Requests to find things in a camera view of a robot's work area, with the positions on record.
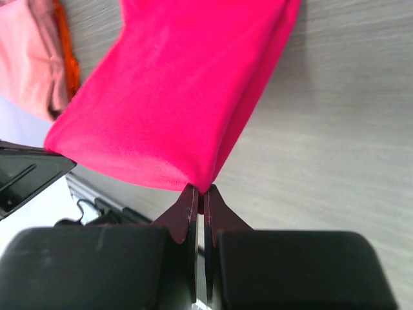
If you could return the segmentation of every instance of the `black cable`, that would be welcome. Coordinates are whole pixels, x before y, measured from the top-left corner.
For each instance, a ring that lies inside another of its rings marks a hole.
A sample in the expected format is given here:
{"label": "black cable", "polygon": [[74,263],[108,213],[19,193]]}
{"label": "black cable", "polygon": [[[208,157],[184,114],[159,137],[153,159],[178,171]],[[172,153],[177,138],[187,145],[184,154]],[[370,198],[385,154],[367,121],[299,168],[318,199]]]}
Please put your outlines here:
{"label": "black cable", "polygon": [[87,199],[79,199],[79,200],[76,202],[76,206],[79,208],[79,210],[80,210],[80,212],[81,212],[81,214],[82,214],[82,216],[80,217],[80,219],[78,219],[78,220],[76,220],[76,221],[73,221],[73,220],[69,220],[69,219],[65,218],[65,219],[63,219],[63,220],[58,221],[58,222],[55,224],[55,226],[61,226],[61,225],[82,225],[81,221],[82,221],[83,217],[85,216],[85,210],[83,210],[83,208],[82,208],[82,206],[81,206],[81,203],[87,203],[91,208],[93,208],[94,210],[96,210],[96,211],[99,213],[99,216],[102,216],[102,215],[103,215],[102,210],[99,209],[98,207],[96,207],[96,205],[95,205],[93,202],[91,202],[90,200],[87,200]]}
{"label": "black cable", "polygon": [[80,218],[79,222],[83,219],[83,217],[85,216],[85,211],[83,210],[82,206],[80,205],[80,203],[87,203],[89,205],[89,207],[91,207],[92,209],[94,209],[95,211],[97,211],[97,213],[99,214],[99,216],[103,215],[103,212],[101,209],[99,209],[98,207],[96,207],[96,205],[91,202],[88,199],[79,199],[76,203],[77,207],[81,210],[82,212],[82,217]]}

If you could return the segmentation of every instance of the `orange fabric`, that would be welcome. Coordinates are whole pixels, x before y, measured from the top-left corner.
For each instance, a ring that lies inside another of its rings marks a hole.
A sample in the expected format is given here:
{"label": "orange fabric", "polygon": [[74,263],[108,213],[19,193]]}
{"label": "orange fabric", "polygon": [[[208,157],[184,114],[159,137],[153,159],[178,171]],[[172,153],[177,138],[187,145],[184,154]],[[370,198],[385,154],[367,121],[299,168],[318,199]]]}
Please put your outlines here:
{"label": "orange fabric", "polygon": [[65,57],[65,69],[66,69],[66,84],[68,89],[69,100],[71,100],[77,90],[80,87],[80,71],[79,64],[72,52],[72,40],[70,38],[70,32],[66,21],[65,9],[58,2],[53,0],[54,4],[54,17],[57,21],[59,29],[59,37],[62,42],[63,55]]}

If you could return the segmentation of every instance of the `gray table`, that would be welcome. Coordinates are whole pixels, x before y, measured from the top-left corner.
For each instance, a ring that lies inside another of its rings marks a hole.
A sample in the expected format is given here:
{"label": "gray table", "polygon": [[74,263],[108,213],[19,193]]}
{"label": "gray table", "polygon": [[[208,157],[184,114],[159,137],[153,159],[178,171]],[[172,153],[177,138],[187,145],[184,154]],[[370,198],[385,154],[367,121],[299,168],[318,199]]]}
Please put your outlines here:
{"label": "gray table", "polygon": [[[116,0],[63,1],[83,81],[116,39]],[[413,2],[308,0],[216,183],[255,228],[344,229],[413,309]],[[155,218],[177,197],[79,168]]]}

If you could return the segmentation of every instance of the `black plastic part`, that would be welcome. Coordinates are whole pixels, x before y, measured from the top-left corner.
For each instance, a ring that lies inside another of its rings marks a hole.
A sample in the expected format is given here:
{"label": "black plastic part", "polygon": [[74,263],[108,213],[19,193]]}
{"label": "black plastic part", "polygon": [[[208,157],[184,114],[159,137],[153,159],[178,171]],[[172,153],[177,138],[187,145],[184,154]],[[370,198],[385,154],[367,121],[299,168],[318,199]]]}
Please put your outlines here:
{"label": "black plastic part", "polygon": [[224,232],[214,310],[395,310],[371,245],[352,232]]}
{"label": "black plastic part", "polygon": [[216,245],[219,232],[252,231],[233,210],[224,202],[218,188],[211,185],[203,199],[204,234],[205,234],[205,278],[208,302],[212,301],[215,275]]}
{"label": "black plastic part", "polygon": [[28,230],[0,260],[0,309],[190,309],[187,251],[161,227]]}
{"label": "black plastic part", "polygon": [[67,218],[60,220],[55,224],[55,226],[67,226],[67,225],[83,226],[80,221],[69,220]]}
{"label": "black plastic part", "polygon": [[117,219],[118,224],[149,224],[152,222],[146,216],[139,214],[129,207],[119,210],[100,198],[95,199],[95,205],[103,213],[102,216],[105,216],[106,214],[114,214],[113,217]]}
{"label": "black plastic part", "polygon": [[188,184],[177,201],[151,224],[151,226],[168,228],[176,243],[188,244],[185,274],[192,288],[193,303],[196,302],[197,284],[198,196],[198,190]]}
{"label": "black plastic part", "polygon": [[43,149],[0,141],[0,220],[75,167]]}

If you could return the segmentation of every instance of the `pink cloth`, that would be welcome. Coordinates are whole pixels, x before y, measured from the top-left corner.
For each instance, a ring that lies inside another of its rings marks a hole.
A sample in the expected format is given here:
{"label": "pink cloth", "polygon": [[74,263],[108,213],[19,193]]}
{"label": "pink cloth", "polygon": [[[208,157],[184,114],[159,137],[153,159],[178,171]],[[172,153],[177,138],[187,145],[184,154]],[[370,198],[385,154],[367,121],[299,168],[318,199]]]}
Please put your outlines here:
{"label": "pink cloth", "polygon": [[45,147],[123,181],[205,192],[247,123],[299,0],[123,0],[120,38]]}
{"label": "pink cloth", "polygon": [[0,94],[54,120],[68,105],[65,63],[52,0],[0,6]]}

